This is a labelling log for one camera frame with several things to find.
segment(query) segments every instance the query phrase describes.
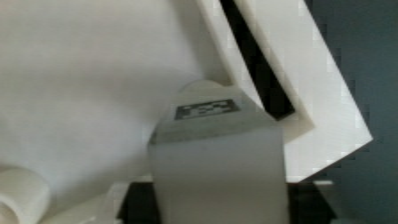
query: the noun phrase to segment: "paper roll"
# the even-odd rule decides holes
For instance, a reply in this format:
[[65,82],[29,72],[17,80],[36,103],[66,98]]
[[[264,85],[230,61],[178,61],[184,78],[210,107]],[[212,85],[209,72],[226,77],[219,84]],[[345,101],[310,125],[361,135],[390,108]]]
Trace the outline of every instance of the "paper roll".
[[10,206],[0,204],[0,223],[2,224],[17,224],[18,219],[17,219],[17,214],[10,209]]
[[50,187],[42,176],[26,169],[0,173],[2,223],[36,224],[50,206]]

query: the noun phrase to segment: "white panel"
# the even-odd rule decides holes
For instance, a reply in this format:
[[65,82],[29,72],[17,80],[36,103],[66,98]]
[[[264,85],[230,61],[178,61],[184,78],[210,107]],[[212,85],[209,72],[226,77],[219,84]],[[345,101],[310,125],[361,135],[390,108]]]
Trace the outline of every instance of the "white panel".
[[[235,83],[258,101],[221,2],[198,1]],[[289,181],[299,182],[372,141],[372,135],[305,1],[237,3],[297,109],[281,125]]]

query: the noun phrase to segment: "black gap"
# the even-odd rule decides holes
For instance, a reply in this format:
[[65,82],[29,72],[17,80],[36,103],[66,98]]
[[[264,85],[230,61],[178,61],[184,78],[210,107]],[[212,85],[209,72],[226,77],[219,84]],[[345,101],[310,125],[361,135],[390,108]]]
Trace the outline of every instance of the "black gap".
[[265,110],[273,117],[281,120],[290,114],[294,114],[296,108],[260,50],[235,1],[221,0],[221,4]]
[[125,224],[161,224],[154,183],[132,183],[118,218]]

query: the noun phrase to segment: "dark background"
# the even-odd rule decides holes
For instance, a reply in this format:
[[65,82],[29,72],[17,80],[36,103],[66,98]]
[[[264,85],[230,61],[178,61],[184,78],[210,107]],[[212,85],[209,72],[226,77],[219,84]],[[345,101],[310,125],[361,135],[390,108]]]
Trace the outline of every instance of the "dark background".
[[374,142],[317,174],[358,217],[398,223],[398,0],[306,0]]

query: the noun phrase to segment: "qr code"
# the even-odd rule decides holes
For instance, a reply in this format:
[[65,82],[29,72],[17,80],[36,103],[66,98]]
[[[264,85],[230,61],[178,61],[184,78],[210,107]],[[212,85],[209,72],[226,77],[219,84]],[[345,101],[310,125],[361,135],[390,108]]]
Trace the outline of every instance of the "qr code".
[[239,111],[233,100],[219,100],[178,107],[177,120],[212,116]]

